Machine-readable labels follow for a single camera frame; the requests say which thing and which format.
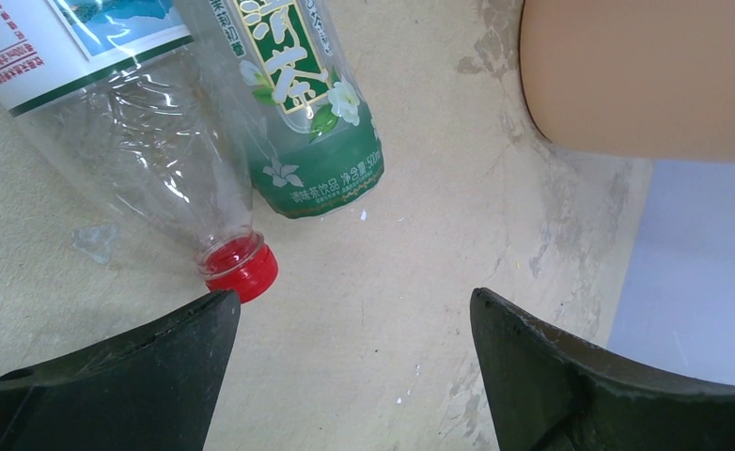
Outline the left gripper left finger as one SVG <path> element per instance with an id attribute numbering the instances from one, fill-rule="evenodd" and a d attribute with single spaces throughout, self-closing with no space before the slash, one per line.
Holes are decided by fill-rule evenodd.
<path id="1" fill-rule="evenodd" d="M 0 377 L 0 450 L 200 450 L 241 315 L 206 294 L 128 332 Z"/>

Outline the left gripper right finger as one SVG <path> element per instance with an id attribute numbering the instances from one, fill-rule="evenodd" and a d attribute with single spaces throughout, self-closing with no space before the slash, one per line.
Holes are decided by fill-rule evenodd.
<path id="1" fill-rule="evenodd" d="M 735 386 L 622 357 L 477 288 L 470 320 L 503 450 L 735 450 Z"/>

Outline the green tinted plastic bottle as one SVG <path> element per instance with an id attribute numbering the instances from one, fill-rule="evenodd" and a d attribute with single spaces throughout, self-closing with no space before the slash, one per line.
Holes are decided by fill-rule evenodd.
<path id="1" fill-rule="evenodd" d="M 339 209 L 385 165 L 322 1 L 180 1 L 213 100 L 255 190 L 289 219 Z"/>

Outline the red label bottle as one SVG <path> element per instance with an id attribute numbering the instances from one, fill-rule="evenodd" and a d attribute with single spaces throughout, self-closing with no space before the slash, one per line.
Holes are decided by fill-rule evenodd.
<path id="1" fill-rule="evenodd" d="M 72 185 L 255 300 L 278 275 L 177 1 L 0 1 L 0 103 Z"/>

